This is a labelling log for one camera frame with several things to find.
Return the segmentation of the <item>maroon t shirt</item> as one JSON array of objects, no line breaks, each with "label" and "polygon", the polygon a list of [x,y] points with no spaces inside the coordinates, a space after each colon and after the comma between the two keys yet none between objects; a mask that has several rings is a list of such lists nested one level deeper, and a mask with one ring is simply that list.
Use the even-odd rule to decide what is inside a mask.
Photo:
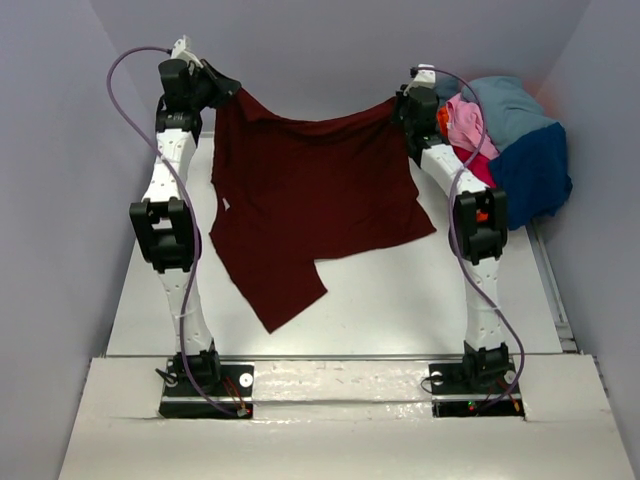
[{"label": "maroon t shirt", "polygon": [[268,332],[325,295],[317,261],[434,232],[393,108],[385,100],[340,118],[295,120],[240,90],[217,111],[210,237]]}]

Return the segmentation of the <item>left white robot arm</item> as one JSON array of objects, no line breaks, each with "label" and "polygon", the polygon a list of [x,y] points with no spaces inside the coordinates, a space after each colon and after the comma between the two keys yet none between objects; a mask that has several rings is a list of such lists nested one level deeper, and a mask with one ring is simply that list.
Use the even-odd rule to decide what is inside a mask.
[{"label": "left white robot arm", "polygon": [[197,289],[202,238],[186,183],[202,111],[230,99],[239,84],[186,56],[172,56],[158,70],[163,94],[156,109],[156,161],[129,216],[142,256],[163,285],[174,325],[176,353],[165,377],[173,388],[210,395],[220,386],[222,367]]}]

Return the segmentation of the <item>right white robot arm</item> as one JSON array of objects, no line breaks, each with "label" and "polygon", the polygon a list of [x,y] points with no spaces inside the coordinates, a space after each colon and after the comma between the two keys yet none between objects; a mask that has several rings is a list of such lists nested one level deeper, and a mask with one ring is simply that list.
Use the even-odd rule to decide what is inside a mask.
[{"label": "right white robot arm", "polygon": [[462,359],[430,367],[436,395],[496,394],[513,369],[499,317],[497,274],[507,242],[507,198],[479,180],[436,131],[439,101],[431,87],[403,85],[392,122],[400,125],[412,160],[447,194],[449,243],[465,278],[467,326]]}]

